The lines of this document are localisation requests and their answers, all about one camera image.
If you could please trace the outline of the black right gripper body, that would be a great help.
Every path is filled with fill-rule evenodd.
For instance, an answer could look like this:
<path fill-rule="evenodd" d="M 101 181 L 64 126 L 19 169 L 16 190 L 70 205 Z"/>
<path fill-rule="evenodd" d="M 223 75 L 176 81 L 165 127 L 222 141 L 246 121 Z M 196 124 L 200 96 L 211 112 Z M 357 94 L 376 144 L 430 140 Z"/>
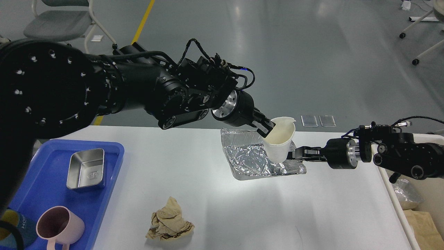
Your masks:
<path fill-rule="evenodd" d="M 333 138 L 324 147 L 324 157 L 332 169 L 355 169 L 361 160 L 360 146 L 353 139 Z"/>

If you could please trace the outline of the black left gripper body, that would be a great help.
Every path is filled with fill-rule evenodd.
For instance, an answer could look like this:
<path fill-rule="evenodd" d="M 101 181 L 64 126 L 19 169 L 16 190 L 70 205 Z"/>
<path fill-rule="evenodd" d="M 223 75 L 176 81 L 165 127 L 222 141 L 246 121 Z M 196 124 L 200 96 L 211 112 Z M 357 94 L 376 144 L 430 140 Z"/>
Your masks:
<path fill-rule="evenodd" d="M 213 118 L 217 121 L 240 127 L 248 125 L 256 127 L 254 120 L 254 100 L 245 91 L 233 90 L 225 102 L 218 109 L 211 111 Z"/>

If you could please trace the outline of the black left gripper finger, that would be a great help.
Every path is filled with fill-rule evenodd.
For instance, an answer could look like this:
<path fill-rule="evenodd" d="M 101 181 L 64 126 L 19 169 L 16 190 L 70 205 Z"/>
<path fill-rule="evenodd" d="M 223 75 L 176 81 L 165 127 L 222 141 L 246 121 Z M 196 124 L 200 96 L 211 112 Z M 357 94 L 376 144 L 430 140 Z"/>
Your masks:
<path fill-rule="evenodd" d="M 257 123 L 256 121 L 252 121 L 252 126 L 256 128 L 256 132 L 262 137 L 266 138 L 270 132 L 273 130 L 274 127 L 264 127 L 260 123 Z"/>
<path fill-rule="evenodd" d="M 274 127 L 275 123 L 268 119 L 265 114 L 263 114 L 259 109 L 253 109 L 253 117 L 257 123 L 260 123 L 262 126 L 266 127 Z"/>

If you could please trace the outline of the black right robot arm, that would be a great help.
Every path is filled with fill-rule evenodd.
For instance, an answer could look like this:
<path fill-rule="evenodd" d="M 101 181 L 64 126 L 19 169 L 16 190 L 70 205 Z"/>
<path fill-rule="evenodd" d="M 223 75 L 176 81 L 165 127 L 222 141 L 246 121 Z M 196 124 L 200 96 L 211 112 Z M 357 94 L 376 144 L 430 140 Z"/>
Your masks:
<path fill-rule="evenodd" d="M 415 180 L 443 178 L 443 145 L 415 142 L 412 133 L 402 127 L 412 125 L 412 117 L 391 125 L 360 125 L 340 138 L 327 141 L 325 147 L 301 146 L 288 152 L 287 160 L 326 162 L 332 169 L 355 169 L 361 161 L 393 172 L 390 183 L 402 175 Z"/>

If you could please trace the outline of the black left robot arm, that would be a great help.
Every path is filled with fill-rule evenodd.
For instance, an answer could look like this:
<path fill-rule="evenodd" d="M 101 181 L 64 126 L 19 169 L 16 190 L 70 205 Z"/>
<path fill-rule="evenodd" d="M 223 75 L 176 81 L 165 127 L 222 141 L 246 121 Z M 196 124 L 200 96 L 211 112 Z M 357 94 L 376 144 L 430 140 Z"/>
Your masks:
<path fill-rule="evenodd" d="M 58 42 L 1 44 L 1 214 L 27 174 L 38 139 L 60 138 L 98 116 L 144 109 L 167 130 L 203 119 L 248 125 L 266 138 L 275 127 L 245 90 L 251 72 L 209 56 L 197 39 L 175 62 L 137 42 L 112 55 L 92 55 Z"/>

